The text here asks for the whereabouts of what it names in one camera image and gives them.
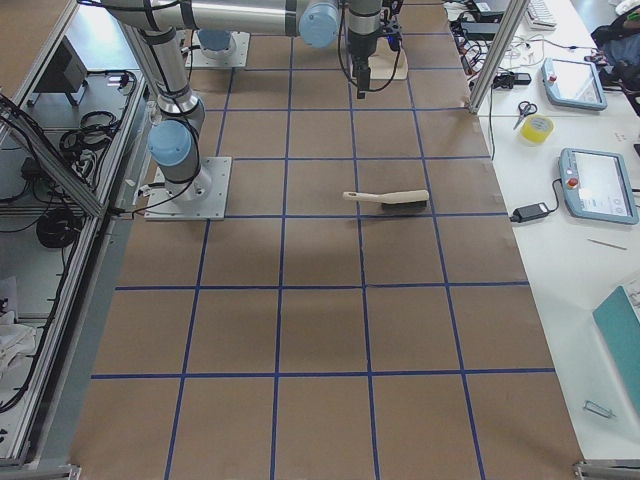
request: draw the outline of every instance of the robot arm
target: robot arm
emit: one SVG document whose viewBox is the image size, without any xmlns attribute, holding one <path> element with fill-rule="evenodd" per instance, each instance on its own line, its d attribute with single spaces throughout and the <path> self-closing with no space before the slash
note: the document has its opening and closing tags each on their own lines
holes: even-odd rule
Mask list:
<svg viewBox="0 0 640 480">
<path fill-rule="evenodd" d="M 315 47 L 332 43 L 338 31 L 336 0 L 103 0 L 102 5 L 135 29 L 134 54 L 169 116 L 189 114 L 199 104 L 176 28 L 301 35 Z"/>
<path fill-rule="evenodd" d="M 204 106 L 189 83 L 176 28 L 300 35 L 307 44 L 325 47 L 339 34 L 338 1 L 102 0 L 101 5 L 126 26 L 133 53 L 156 94 L 164 121 L 152 128 L 148 148 L 164 174 L 169 199 L 198 201 L 212 190 L 212 179 L 198 151 Z M 389 19 L 381 18 L 381 10 L 385 7 L 394 16 L 397 13 L 389 8 L 390 2 L 402 3 L 349 1 L 347 41 L 358 98 L 369 91 L 369 57 L 378 39 L 388 35 Z"/>
<path fill-rule="evenodd" d="M 388 12 L 386 18 L 380 16 L 383 7 Z M 364 98 L 365 93 L 370 90 L 369 57 L 376 52 L 378 39 L 387 37 L 392 50 L 400 49 L 399 27 L 395 23 L 395 16 L 401 8 L 402 0 L 349 1 L 347 43 L 359 99 Z"/>
</svg>

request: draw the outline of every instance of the power adapter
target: power adapter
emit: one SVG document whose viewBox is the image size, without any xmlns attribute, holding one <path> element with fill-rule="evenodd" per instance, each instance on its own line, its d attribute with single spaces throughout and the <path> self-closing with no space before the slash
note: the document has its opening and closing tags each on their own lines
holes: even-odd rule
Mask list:
<svg viewBox="0 0 640 480">
<path fill-rule="evenodd" d="M 553 210 L 550 210 L 549 207 L 547 207 L 547 204 L 544 202 L 534 203 L 532 205 L 516 208 L 513 211 L 513 215 L 509 217 L 509 220 L 511 220 L 513 223 L 530 222 L 531 220 L 545 218 L 552 211 Z"/>
<path fill-rule="evenodd" d="M 497 23 L 461 22 L 460 28 L 467 40 L 491 41 L 498 33 L 500 25 Z"/>
<path fill-rule="evenodd" d="M 511 90 L 515 85 L 529 85 L 531 75 L 528 73 L 506 72 L 493 77 L 493 88 Z"/>
<path fill-rule="evenodd" d="M 31 181 L 41 178 L 44 175 L 44 171 L 37 160 L 27 157 L 20 168 L 20 174 L 25 180 Z"/>
</svg>

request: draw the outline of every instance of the yellow tape roll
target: yellow tape roll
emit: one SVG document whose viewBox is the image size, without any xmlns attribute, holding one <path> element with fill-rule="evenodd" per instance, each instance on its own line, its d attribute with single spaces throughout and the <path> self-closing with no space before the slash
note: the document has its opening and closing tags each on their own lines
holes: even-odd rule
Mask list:
<svg viewBox="0 0 640 480">
<path fill-rule="evenodd" d="M 530 115 L 520 129 L 524 138 L 533 143 L 544 142 L 553 132 L 553 121 L 544 115 Z"/>
</svg>

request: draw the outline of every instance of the tablet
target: tablet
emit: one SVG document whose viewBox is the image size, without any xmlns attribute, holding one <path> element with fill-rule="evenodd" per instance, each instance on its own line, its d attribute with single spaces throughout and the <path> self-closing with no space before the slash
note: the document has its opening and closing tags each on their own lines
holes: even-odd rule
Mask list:
<svg viewBox="0 0 640 480">
<path fill-rule="evenodd" d="M 547 58 L 542 81 L 549 101 L 564 107 L 604 110 L 607 99 L 593 63 Z"/>
<path fill-rule="evenodd" d="M 564 199 L 571 215 L 629 225 L 638 223 L 622 155 L 565 148 L 559 166 Z"/>
</svg>

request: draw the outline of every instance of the metal mounting plate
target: metal mounting plate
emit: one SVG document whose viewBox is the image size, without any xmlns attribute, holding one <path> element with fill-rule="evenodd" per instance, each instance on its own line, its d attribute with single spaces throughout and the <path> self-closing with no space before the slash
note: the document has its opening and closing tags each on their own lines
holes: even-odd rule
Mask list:
<svg viewBox="0 0 640 480">
<path fill-rule="evenodd" d="M 247 56 L 249 54 L 249 39 L 251 35 L 245 32 L 231 32 L 231 36 L 236 41 L 236 50 L 228 57 L 220 57 L 219 59 L 213 59 L 205 57 L 201 50 L 192 50 L 187 57 L 186 67 L 191 68 L 191 56 L 193 55 L 193 69 L 205 70 L 205 69 L 217 69 L 217 68 L 232 68 L 232 67 L 246 67 Z M 193 36 L 193 44 L 198 45 L 198 36 Z"/>
<path fill-rule="evenodd" d="M 147 220 L 223 220 L 227 208 L 227 193 L 231 177 L 231 157 L 205 157 L 202 168 L 206 169 L 213 183 L 209 194 L 193 201 L 170 201 L 145 211 Z M 164 182 L 160 169 L 156 171 L 154 182 Z M 162 189 L 153 190 L 149 196 L 149 205 L 168 200 L 169 194 Z"/>
</svg>

